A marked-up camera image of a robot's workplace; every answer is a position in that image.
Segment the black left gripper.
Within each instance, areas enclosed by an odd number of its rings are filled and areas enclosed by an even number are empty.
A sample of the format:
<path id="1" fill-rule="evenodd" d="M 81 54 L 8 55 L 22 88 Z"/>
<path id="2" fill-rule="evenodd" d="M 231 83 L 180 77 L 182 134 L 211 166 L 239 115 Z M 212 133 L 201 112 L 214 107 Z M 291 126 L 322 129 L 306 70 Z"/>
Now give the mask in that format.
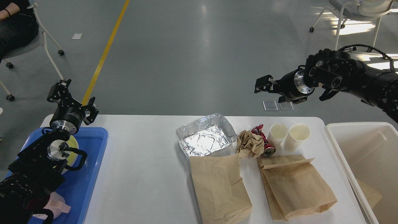
<path id="1" fill-rule="evenodd" d="M 92 124 L 99 113 L 99 110 L 95 107 L 95 97 L 90 98 L 88 104 L 83 106 L 82 110 L 74 107 L 76 100 L 68 90 L 71 81 L 71 79 L 68 79 L 57 82 L 51 87 L 47 96 L 48 102 L 58 104 L 58 108 L 50 121 L 52 128 L 66 127 L 67 130 L 79 130 L 82 122 L 85 125 Z"/>

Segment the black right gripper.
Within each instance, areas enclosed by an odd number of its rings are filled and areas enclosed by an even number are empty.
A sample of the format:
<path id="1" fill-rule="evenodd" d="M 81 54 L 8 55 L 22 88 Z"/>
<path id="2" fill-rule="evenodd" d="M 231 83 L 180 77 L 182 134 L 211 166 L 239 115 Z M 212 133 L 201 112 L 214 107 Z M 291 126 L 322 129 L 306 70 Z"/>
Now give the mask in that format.
<path id="1" fill-rule="evenodd" d="M 257 78 L 254 93 L 276 93 L 281 95 L 278 103 L 299 104 L 307 101 L 314 90 L 314 87 L 309 87 L 304 83 L 304 69 L 296 69 L 277 81 L 272 75 Z"/>

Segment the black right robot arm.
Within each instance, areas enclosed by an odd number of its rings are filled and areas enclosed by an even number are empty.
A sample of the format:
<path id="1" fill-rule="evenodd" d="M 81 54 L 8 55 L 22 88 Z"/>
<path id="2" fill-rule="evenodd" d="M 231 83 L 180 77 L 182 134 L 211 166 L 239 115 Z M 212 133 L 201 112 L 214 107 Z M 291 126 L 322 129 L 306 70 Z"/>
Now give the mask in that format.
<path id="1" fill-rule="evenodd" d="M 372 68 L 352 59 L 350 48 L 367 47 L 389 60 L 389 69 Z M 323 49 L 309 55 L 304 65 L 274 80 L 272 75 L 257 78 L 254 93 L 268 92 L 280 95 L 278 102 L 299 104 L 307 101 L 315 88 L 324 92 L 320 101 L 333 98 L 339 92 L 358 97 L 361 102 L 376 106 L 395 122 L 398 120 L 398 81 L 393 59 L 381 50 L 365 45 L 351 44 L 338 50 Z"/>

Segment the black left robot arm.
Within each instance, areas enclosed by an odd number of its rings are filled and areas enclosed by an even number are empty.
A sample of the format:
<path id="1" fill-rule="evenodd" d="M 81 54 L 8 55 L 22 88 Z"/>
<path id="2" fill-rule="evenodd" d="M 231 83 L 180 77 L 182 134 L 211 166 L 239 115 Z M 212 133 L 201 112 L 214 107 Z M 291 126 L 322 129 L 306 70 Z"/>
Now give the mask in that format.
<path id="1" fill-rule="evenodd" d="M 47 100 L 58 107 L 48 126 L 49 132 L 18 153 L 8 166 L 11 175 L 0 185 L 0 217 L 2 224 L 27 224 L 33 215 L 44 214 L 44 224 L 51 224 L 54 213 L 45 208 L 53 193 L 65 181 L 64 169 L 80 170 L 88 154 L 67 144 L 82 123 L 94 122 L 99 111 L 95 97 L 87 105 L 74 99 L 68 90 L 71 80 L 51 87 Z"/>

